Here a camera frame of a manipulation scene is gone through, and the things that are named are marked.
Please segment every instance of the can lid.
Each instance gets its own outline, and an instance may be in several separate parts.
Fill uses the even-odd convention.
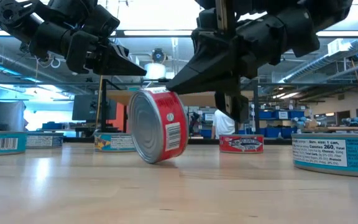
[[[129,119],[135,148],[145,162],[155,163],[163,152],[162,120],[157,105],[145,90],[129,102]]]

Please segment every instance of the nutrition facts label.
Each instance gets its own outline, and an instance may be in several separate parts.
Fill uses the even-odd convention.
[[[53,136],[28,136],[26,146],[52,146]]]
[[[346,140],[293,139],[292,147],[295,161],[347,167]]]
[[[130,135],[112,135],[111,149],[133,149],[134,142]]]

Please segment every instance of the ceiling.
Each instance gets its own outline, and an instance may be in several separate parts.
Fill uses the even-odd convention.
[[[128,1],[128,5],[125,1],[99,1],[100,4],[107,7],[107,9],[116,17],[121,20],[121,24],[118,29],[194,29],[196,27],[196,18],[198,16],[200,7],[194,0],[131,0]],[[245,15],[242,19],[253,18],[258,15]],[[335,26],[328,28],[328,30],[358,30],[358,0],[354,0],[354,5],[350,11],[349,17]],[[327,54],[327,44],[334,39],[320,39],[321,47],[316,52],[306,55],[301,58],[296,58],[292,51],[283,54],[282,62],[277,66],[264,65],[259,68],[259,81],[261,83],[272,82],[272,74],[286,74],[290,70],[293,70],[297,66],[303,65],[307,62],[314,60]],[[116,40],[117,43],[128,48],[131,52],[132,58],[137,57],[140,61],[140,65],[144,66],[146,63],[150,63],[150,54],[153,49],[161,48],[168,55],[169,60],[165,62],[168,72],[174,72],[173,67],[181,69],[187,61],[193,56],[193,43],[190,38],[171,38],[171,37],[159,37],[159,38],[120,38]],[[177,47],[173,47],[173,42],[177,42]],[[20,42],[11,37],[0,37],[0,48],[3,51],[7,50],[15,58],[20,58],[20,61],[29,67],[32,67],[35,71],[36,61],[30,55],[24,55],[19,50]],[[339,60],[337,63],[332,63],[315,71],[316,73],[323,73],[326,75],[332,75],[343,70],[343,62]],[[45,72],[57,76],[63,82],[85,82],[87,78],[92,78],[94,82],[98,82],[99,76],[93,73],[74,75],[62,60],[61,65],[58,68],[42,68]],[[0,75],[0,81],[6,82],[6,80],[22,80],[24,76],[35,77],[35,72],[31,74],[25,74],[22,76],[12,75],[4,73],[3,77]],[[51,81],[45,77],[39,77],[39,80]],[[354,76],[342,77],[342,79],[348,79],[354,81]],[[139,77],[114,77],[111,78],[114,82],[139,82]],[[80,88],[88,88],[94,90],[97,87],[80,86]],[[68,91],[78,93],[74,89],[68,88]]]

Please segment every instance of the metal can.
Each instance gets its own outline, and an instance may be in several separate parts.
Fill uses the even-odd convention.
[[[219,150],[243,154],[263,153],[264,136],[261,134],[223,134],[219,136]]]
[[[188,119],[174,92],[165,87],[136,91],[129,102],[129,125],[136,151],[150,164],[181,155],[188,141]]]

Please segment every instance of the table surface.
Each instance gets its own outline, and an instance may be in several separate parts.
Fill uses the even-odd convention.
[[[293,167],[290,146],[190,145],[158,165],[92,144],[0,156],[0,223],[358,223],[358,177]]]

